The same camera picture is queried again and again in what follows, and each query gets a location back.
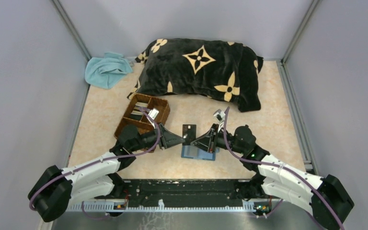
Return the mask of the woven brown divided basket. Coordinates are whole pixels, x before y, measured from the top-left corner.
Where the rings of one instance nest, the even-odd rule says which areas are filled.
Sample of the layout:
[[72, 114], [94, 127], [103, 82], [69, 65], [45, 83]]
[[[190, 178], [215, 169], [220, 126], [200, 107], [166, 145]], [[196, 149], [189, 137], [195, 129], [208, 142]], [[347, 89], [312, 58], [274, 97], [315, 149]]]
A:
[[133, 93], [129, 99], [130, 103], [123, 113], [122, 118], [114, 132], [115, 138], [119, 137], [123, 128], [127, 125], [135, 125], [140, 134], [154, 130], [153, 125], [139, 110], [140, 107], [144, 107], [145, 112], [149, 112], [152, 109], [157, 109], [159, 113], [154, 118], [154, 121], [157, 123], [162, 123], [163, 125], [166, 124], [170, 114], [170, 105], [167, 100], [140, 93]]

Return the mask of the teal leather card holder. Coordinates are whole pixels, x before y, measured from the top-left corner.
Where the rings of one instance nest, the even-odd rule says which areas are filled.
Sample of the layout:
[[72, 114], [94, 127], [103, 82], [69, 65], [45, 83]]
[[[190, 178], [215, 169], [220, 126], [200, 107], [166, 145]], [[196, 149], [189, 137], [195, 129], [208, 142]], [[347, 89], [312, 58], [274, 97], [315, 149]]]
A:
[[181, 157], [194, 160], [215, 161], [216, 154], [219, 153], [219, 148], [216, 148], [213, 153], [209, 153], [195, 146], [182, 146]]

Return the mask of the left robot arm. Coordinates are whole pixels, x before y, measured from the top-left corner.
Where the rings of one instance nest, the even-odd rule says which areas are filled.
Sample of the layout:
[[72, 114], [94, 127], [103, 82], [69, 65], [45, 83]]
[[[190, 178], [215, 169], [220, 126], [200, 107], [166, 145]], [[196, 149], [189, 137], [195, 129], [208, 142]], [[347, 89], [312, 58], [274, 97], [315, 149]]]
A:
[[73, 167], [48, 167], [28, 194], [29, 208], [37, 211], [44, 222], [51, 222], [70, 206], [88, 199], [124, 198], [126, 186], [118, 171], [156, 147], [168, 149], [184, 142], [161, 123], [143, 134], [136, 126], [127, 125], [102, 156]]

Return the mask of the black credit card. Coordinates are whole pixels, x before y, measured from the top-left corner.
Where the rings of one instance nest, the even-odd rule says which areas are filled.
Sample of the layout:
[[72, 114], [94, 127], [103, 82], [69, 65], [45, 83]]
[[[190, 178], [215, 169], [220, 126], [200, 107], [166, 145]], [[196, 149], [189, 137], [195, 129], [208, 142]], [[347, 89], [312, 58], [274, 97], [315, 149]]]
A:
[[183, 124], [182, 136], [184, 139], [183, 146], [191, 145], [191, 142], [196, 139], [196, 125]]

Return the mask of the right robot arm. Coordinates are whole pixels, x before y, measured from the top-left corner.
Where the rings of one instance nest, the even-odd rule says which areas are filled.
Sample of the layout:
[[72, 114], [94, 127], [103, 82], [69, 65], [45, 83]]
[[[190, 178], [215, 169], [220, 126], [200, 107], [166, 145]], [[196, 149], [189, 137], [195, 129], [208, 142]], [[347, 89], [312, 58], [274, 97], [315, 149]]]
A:
[[244, 190], [255, 197], [274, 196], [290, 202], [309, 214], [327, 230], [343, 229], [343, 222], [354, 202], [338, 178], [300, 171], [276, 158], [256, 143], [247, 125], [234, 134], [213, 124], [204, 135], [190, 142], [208, 153], [217, 148], [235, 154], [243, 166], [255, 172]]

